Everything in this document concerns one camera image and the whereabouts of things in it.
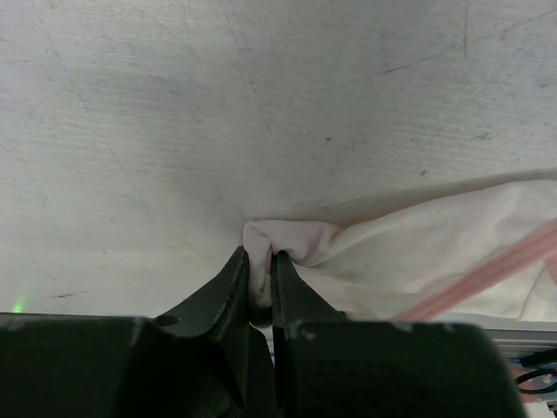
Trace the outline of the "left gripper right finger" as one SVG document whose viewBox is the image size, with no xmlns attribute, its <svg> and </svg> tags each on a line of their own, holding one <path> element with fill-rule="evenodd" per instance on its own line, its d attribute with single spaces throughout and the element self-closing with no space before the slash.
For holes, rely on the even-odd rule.
<svg viewBox="0 0 557 418">
<path fill-rule="evenodd" d="M 297 409 L 304 390 L 339 358 L 331 332 L 347 319 L 299 276 L 290 256 L 272 256 L 272 335 L 280 409 Z"/>
</svg>

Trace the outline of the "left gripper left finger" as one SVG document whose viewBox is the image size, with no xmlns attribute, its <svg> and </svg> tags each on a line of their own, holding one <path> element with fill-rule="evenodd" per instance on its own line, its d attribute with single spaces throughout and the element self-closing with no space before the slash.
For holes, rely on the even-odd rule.
<svg viewBox="0 0 557 418">
<path fill-rule="evenodd" d="M 150 322 L 149 409 L 245 408 L 248 275 L 238 247 L 213 279 Z"/>
</svg>

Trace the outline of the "white underwear pink trim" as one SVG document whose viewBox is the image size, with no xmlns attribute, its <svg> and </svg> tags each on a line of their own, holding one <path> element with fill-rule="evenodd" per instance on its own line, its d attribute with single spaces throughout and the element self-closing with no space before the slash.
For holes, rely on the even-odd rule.
<svg viewBox="0 0 557 418">
<path fill-rule="evenodd" d="M 358 320 L 445 314 L 556 319 L 556 184 L 506 183 L 340 227 L 324 221 L 247 223 L 250 302 L 272 303 L 271 258 Z"/>
</svg>

